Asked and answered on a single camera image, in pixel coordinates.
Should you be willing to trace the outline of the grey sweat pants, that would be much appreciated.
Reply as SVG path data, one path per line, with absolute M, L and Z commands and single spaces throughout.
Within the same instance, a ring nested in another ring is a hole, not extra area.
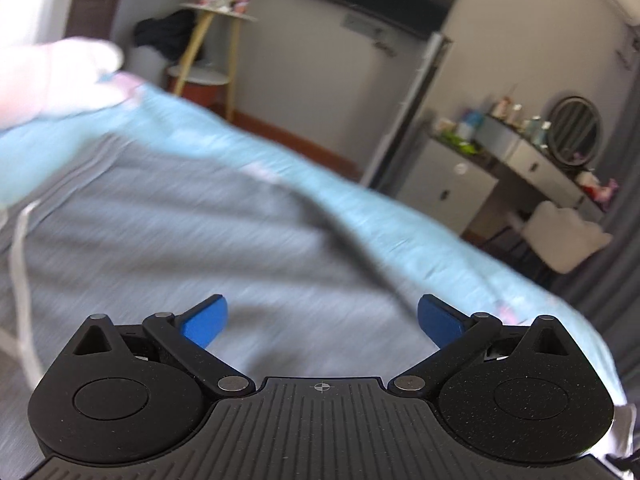
M 107 136 L 1 211 L 23 246 L 32 339 L 49 366 L 89 315 L 137 324 L 213 295 L 210 351 L 267 376 L 390 379 L 431 354 L 419 289 L 378 268 L 308 198 L 252 170 Z

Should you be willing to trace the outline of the black clothes pile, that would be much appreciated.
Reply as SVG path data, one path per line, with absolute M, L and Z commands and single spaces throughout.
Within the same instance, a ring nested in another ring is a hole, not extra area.
M 189 47 L 196 26 L 196 13 L 180 9 L 164 18 L 147 18 L 134 25 L 132 42 L 149 47 L 170 62 L 178 62 Z

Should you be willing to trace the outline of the white shell back chair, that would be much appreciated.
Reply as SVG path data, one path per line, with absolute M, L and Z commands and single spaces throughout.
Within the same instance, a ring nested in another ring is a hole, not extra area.
M 524 223 L 521 236 L 540 260 L 557 274 L 569 274 L 608 247 L 613 235 L 584 220 L 575 209 L 542 202 Z

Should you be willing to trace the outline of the pink white pillow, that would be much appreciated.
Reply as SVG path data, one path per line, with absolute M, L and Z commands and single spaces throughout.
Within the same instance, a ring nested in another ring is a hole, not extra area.
M 144 80 L 122 64 L 116 44 L 84 37 L 8 52 L 1 58 L 1 128 L 137 103 Z

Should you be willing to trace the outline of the white drawer cabinet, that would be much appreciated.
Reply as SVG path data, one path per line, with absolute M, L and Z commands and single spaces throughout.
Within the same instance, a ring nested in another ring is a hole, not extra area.
M 461 235 L 498 183 L 489 172 L 446 145 L 431 140 L 395 195 L 398 202 L 422 212 Z

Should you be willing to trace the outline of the grey curtain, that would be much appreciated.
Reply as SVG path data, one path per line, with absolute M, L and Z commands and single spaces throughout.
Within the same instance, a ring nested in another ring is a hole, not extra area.
M 602 226 L 613 239 L 556 292 L 608 344 L 621 378 L 639 376 L 639 156 L 617 159 L 620 184 Z

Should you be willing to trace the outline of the wall power socket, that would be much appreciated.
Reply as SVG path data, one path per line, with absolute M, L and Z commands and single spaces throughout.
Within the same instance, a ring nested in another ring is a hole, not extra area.
M 378 38 L 385 35 L 385 28 L 382 25 L 366 20 L 356 14 L 346 14 L 342 21 L 342 27 L 373 40 L 378 40 Z

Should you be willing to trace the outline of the round side table yellow legs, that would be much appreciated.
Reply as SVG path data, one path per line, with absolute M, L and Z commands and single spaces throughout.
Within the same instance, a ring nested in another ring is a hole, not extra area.
M 198 3 L 181 3 L 180 9 L 193 11 L 196 21 L 183 56 L 167 70 L 174 82 L 171 91 L 183 96 L 187 86 L 216 88 L 224 98 L 224 119 L 233 122 L 241 30 L 244 24 L 256 23 L 257 18 Z

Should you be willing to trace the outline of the white grey dressing table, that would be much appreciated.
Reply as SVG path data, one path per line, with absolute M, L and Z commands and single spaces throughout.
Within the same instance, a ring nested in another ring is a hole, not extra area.
M 502 166 L 506 166 L 551 200 L 556 206 L 576 209 L 587 221 L 600 223 L 603 210 L 552 160 L 509 125 L 485 116 L 475 142 Z

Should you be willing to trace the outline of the light blue bed sheet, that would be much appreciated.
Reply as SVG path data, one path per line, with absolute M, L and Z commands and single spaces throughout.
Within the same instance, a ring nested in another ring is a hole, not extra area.
M 590 359 L 614 403 L 627 403 L 608 345 L 565 301 L 424 214 L 232 127 L 152 84 L 142 86 L 131 103 L 2 130 L 2 205 L 28 200 L 44 180 L 107 133 L 119 133 L 160 153 L 220 162 L 299 192 L 327 212 L 379 269 L 464 312 L 506 308 L 511 320 L 524 321 L 541 313 L 556 316 Z

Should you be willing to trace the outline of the round black framed mirror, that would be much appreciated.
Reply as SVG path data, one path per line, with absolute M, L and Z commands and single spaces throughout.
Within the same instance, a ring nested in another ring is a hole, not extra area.
M 551 156 L 567 168 L 588 165 L 602 141 L 602 118 L 593 102 L 582 96 L 566 96 L 549 110 L 547 145 Z

